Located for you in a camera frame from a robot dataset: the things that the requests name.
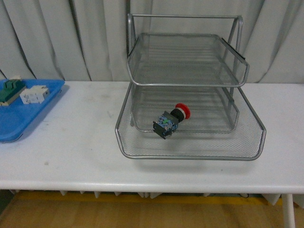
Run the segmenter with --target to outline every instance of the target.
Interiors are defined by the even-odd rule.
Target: connector block
[[[14,79],[5,82],[3,89],[0,91],[0,106],[10,105],[25,88],[25,83],[21,80]]]
[[[35,85],[30,89],[25,89],[20,94],[23,104],[41,104],[48,96],[50,92],[45,85]]]

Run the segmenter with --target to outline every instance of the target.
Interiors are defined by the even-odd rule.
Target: yellow floor strip
[[[180,204],[232,204],[232,205],[268,205],[264,198],[243,197],[203,197],[203,196],[158,196],[154,199],[141,198],[139,195],[100,194],[96,199],[94,193],[68,192],[62,196],[60,192],[51,191],[20,191],[15,196],[19,200],[57,200],[57,201],[85,201],[85,202],[117,202],[117,203],[180,203]]]

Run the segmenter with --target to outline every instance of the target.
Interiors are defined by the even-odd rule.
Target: white curtain
[[[0,79],[127,81],[132,13],[242,15],[248,82],[304,83],[303,0],[0,0]],[[229,20],[136,21],[136,31],[217,33]]]
[[[128,80],[125,2],[0,0],[0,78]]]

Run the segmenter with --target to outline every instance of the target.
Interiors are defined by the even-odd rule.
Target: stacked letter tray
[[[228,42],[213,34],[142,33],[135,39],[135,16],[234,21]],[[240,88],[247,80],[249,64],[230,45],[238,24],[239,50],[241,16],[128,15],[128,20],[131,83],[115,128],[123,155],[133,159],[258,158],[266,129]],[[153,122],[177,103],[188,106],[190,118],[164,140]]]

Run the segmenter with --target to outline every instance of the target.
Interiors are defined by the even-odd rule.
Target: white electronic component
[[[24,104],[42,103],[49,95],[49,89],[45,85],[35,85],[30,89],[25,89],[20,94]]]

